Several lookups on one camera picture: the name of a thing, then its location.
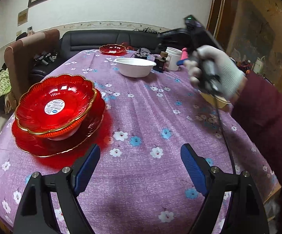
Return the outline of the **white gloved right hand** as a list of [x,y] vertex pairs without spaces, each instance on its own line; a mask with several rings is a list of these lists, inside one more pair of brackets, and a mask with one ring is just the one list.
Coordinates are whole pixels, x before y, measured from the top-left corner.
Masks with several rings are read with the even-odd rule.
[[[199,60],[213,60],[217,66],[223,97],[230,103],[235,103],[247,82],[245,74],[237,68],[230,57],[219,49],[209,45],[199,47],[193,56]],[[194,88],[201,89],[200,79],[202,70],[194,60],[185,60],[184,66],[188,70],[190,83]]]

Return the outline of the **dark red sleeved forearm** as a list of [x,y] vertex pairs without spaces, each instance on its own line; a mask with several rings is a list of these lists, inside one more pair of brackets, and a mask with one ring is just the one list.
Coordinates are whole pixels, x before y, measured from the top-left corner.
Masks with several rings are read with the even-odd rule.
[[250,73],[231,116],[267,160],[282,191],[282,94]]

